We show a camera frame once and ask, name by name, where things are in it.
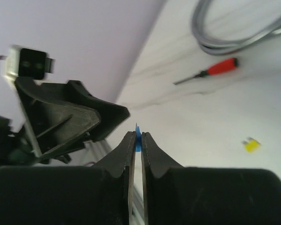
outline red screwdriver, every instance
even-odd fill
[[[239,66],[238,64],[238,58],[230,58],[226,59],[222,62],[219,62],[217,64],[214,64],[207,70],[201,71],[199,74],[191,77],[187,77],[183,80],[176,81],[174,82],[174,85],[179,85],[182,83],[185,83],[189,80],[195,79],[195,78],[202,78],[202,77],[207,77],[207,76],[215,76],[215,75],[220,75],[222,73],[229,72],[231,70],[236,69]]]

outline yellow object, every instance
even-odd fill
[[[253,138],[248,138],[248,141],[244,141],[244,148],[247,150],[247,152],[254,152],[257,148],[259,148],[261,146],[261,144],[256,141]]]

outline marble tabletop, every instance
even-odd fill
[[[196,3],[166,3],[118,99],[131,118],[108,141],[116,147],[137,122],[184,166],[264,168],[281,179],[281,36],[231,56],[207,55],[190,32]],[[280,15],[281,0],[214,0],[206,29],[217,38],[244,38]],[[228,57],[239,58],[238,70],[172,84]],[[248,138],[261,144],[251,153]],[[134,180],[142,192],[140,153]]]

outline coiled cable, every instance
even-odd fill
[[[192,16],[191,30],[200,48],[210,55],[226,55],[238,52],[257,42],[281,34],[281,17],[260,30],[255,35],[233,41],[219,40],[209,37],[204,32],[204,20],[212,0],[199,0]]]

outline blue object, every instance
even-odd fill
[[[135,132],[136,132],[135,151],[138,152],[142,150],[142,144],[141,144],[141,131],[140,131],[140,127],[137,124],[135,126]]]

